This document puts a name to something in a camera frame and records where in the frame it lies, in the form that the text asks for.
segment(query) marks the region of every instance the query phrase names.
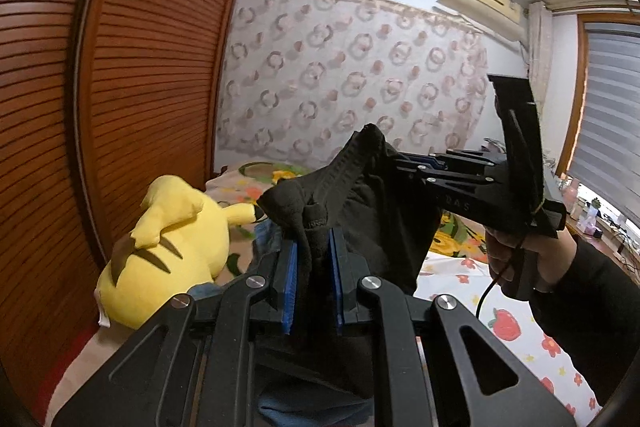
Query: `black cable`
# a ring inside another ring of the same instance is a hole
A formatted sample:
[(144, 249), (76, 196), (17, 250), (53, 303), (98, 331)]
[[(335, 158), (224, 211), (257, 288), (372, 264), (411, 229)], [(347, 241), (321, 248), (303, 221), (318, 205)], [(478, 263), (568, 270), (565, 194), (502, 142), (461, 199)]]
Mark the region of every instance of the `black cable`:
[[(514, 251), (515, 250), (519, 250), (520, 248), (522, 248), (522, 244), (524, 243), (524, 240), (527, 237), (527, 233), (525, 233), (524, 237), (519, 241), (517, 247), (513, 249)], [(513, 257), (511, 257), (511, 259), (504, 266), (504, 268), (502, 268), (500, 270), (500, 273), (498, 273), (497, 277), (494, 280), (492, 280), (491, 284), (489, 286), (487, 286), (486, 290), (484, 290), (484, 293), (482, 294), (482, 297), (478, 301), (478, 308), (476, 308), (476, 319), (478, 319), (478, 320), (480, 319), (480, 308), (482, 308), (482, 303), (486, 299), (486, 296), (489, 295), (489, 292), (496, 285), (496, 283), (500, 280), (500, 277), (502, 277), (504, 275), (504, 273), (507, 271), (507, 269), (511, 266), (512, 260), (513, 260)]]

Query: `human hand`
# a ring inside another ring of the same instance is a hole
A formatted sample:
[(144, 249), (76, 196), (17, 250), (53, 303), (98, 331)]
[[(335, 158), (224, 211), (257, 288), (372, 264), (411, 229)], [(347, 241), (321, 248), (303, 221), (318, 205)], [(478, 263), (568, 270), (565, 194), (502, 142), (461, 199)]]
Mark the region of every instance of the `human hand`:
[[(487, 256), (489, 257), (489, 272), (496, 279), (511, 259), (513, 248), (517, 247), (520, 238), (504, 232), (486, 229), (485, 242)], [(536, 289), (548, 291), (569, 270), (575, 258), (577, 245), (569, 231), (564, 229), (558, 232), (557, 239), (530, 233), (525, 238), (522, 248), (538, 253), (540, 280), (536, 284)], [(508, 267), (497, 283), (502, 285), (504, 281), (512, 281), (513, 275), (513, 268)]]

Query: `black cloth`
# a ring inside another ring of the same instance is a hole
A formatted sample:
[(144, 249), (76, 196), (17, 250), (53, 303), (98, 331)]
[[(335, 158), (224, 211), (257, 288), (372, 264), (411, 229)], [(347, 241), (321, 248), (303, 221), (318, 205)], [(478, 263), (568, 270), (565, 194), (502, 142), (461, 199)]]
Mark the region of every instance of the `black cloth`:
[(292, 342), (286, 349), (276, 348), (278, 356), (291, 355), (296, 365), (305, 365), (320, 380), (361, 397), (373, 395), (370, 342), (335, 334), (328, 232), (341, 227), (348, 250), (365, 257), (372, 275), (407, 295), (415, 292), (441, 212), (402, 185), (394, 169), (399, 157), (380, 130), (368, 124), (353, 134), (331, 164), (281, 180), (257, 201), (298, 242)]
[(586, 378), (601, 405), (640, 348), (640, 289), (607, 256), (579, 237), (574, 262), (531, 311)]

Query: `air conditioner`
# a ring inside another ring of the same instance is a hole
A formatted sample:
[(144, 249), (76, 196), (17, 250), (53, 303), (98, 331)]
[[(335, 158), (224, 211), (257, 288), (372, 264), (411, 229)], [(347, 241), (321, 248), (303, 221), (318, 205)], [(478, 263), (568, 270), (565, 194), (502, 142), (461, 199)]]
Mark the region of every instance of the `air conditioner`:
[(522, 7), (511, 0), (438, 0), (438, 3), (493, 30), (510, 41), (523, 41)]

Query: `desk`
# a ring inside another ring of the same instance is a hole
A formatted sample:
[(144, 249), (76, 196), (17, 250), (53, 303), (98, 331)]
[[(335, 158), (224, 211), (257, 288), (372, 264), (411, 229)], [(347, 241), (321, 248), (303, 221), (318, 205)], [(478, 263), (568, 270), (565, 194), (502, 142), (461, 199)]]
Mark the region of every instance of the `desk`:
[[(603, 237), (607, 237), (611, 244), (613, 244), (615, 247), (619, 247), (621, 241), (615, 238), (614, 232), (612, 231), (609, 224), (600, 218), (596, 218), (596, 221), (598, 228), (603, 232)], [(622, 263), (620, 263), (619, 259), (614, 254), (614, 250), (607, 243), (605, 243), (603, 239), (596, 239), (591, 235), (582, 233), (580, 230), (578, 230), (577, 225), (578, 222), (573, 217), (566, 216), (566, 227), (572, 235), (579, 235), (583, 240), (585, 240), (590, 245), (593, 245), (597, 250), (602, 252), (604, 255), (609, 257), (610, 260), (616, 263), (618, 267), (622, 269), (636, 284), (640, 283), (640, 279), (638, 279), (637, 276), (629, 273), (629, 271), (623, 266)], [(640, 267), (640, 256), (635, 251), (629, 250), (629, 248), (625, 247), (621, 255), (626, 257), (627, 260), (632, 261), (632, 263), (637, 267)]]

